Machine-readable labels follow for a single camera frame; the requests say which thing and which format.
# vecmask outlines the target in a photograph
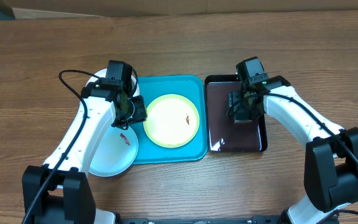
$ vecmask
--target white plate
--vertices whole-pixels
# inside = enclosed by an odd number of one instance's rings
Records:
[[[89,172],[100,177],[118,175],[134,162],[138,148],[139,142],[131,127],[124,131],[110,126],[94,154]]]
[[[200,126],[196,106],[184,96],[168,94],[153,100],[147,107],[144,130],[159,146],[174,148],[190,142]]]

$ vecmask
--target black cable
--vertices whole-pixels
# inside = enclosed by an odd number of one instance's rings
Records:
[[[136,92],[136,89],[137,89],[137,73],[136,73],[136,70],[135,70],[134,68],[132,68],[132,71],[134,72],[136,82],[135,82],[135,87],[134,87],[133,90],[131,91],[129,97],[133,97],[134,94],[135,94],[135,92]]]
[[[61,71],[59,73],[59,79],[60,81],[63,83],[63,85],[65,87],[67,87],[72,93],[74,93],[74,95],[80,99],[83,107],[84,107],[84,116],[81,122],[80,127],[78,128],[76,134],[74,135],[73,139],[71,140],[70,144],[67,146],[66,151],[62,154],[61,158],[59,159],[59,161],[56,163],[55,167],[52,169],[52,171],[49,173],[48,177],[45,179],[44,183],[42,184],[41,188],[39,189],[39,191],[37,192],[37,194],[35,195],[33,201],[30,204],[29,209],[27,210],[27,213],[24,215],[22,224],[26,224],[27,220],[30,217],[31,211],[34,209],[34,205],[35,203],[38,201],[39,197],[43,194],[44,190],[47,188],[47,185],[50,182],[50,179],[53,177],[53,175],[56,173],[57,169],[60,167],[60,165],[63,163],[63,161],[66,159],[67,154],[70,152],[70,149],[73,147],[75,141],[77,140],[78,136],[80,135],[82,129],[84,128],[85,122],[86,122],[86,118],[88,117],[88,108],[86,107],[86,103],[84,101],[84,99],[82,99],[81,95],[78,94],[70,85],[68,85],[62,78],[62,75],[66,72],[76,72],[76,73],[82,73],[85,75],[90,75],[92,77],[95,78],[99,78],[97,75],[94,75],[92,73],[89,72],[84,72],[84,71],[80,71],[80,70],[74,70],[74,69],[69,69],[69,70],[64,70]]]
[[[240,110],[241,106],[244,107],[243,103],[234,111],[234,107],[239,104],[240,102],[242,102],[242,99],[241,100],[238,100],[236,102],[234,102],[230,107],[229,109],[226,111],[226,116],[227,117],[231,117],[231,116],[234,116],[237,114],[237,112]]]
[[[286,99],[290,102],[293,102],[294,104],[298,105],[300,108],[302,108],[313,120],[315,120],[320,127],[325,130],[329,135],[331,135],[333,137],[333,139],[345,150],[346,154],[354,161],[354,163],[356,163],[356,165],[358,166],[358,159],[354,156],[354,154],[352,153],[352,151],[340,140],[340,138],[338,136],[336,136],[330,129],[328,129],[326,127],[326,125],[324,123],[322,123],[305,105],[303,105],[302,103],[300,103],[299,101],[295,100],[292,97],[288,97],[288,96],[284,96],[284,95],[280,95],[280,94],[276,94],[276,93],[259,93],[259,94],[253,94],[253,95],[249,95],[244,97],[242,100],[240,100],[241,102],[244,102],[246,100],[248,100],[251,97],[255,97],[255,96],[276,96],[279,98],[283,98]],[[236,104],[234,103],[227,111],[227,113],[229,112],[230,109],[233,110],[234,106]],[[318,222],[317,224],[320,224],[322,222],[324,222],[325,220],[331,218],[334,215],[338,215],[339,213],[348,213],[348,214],[353,214],[353,215],[358,215],[357,211],[353,211],[353,210],[347,210],[347,209],[337,209],[334,210],[332,213],[330,213],[328,216],[326,216],[324,219],[322,219],[320,222]]]

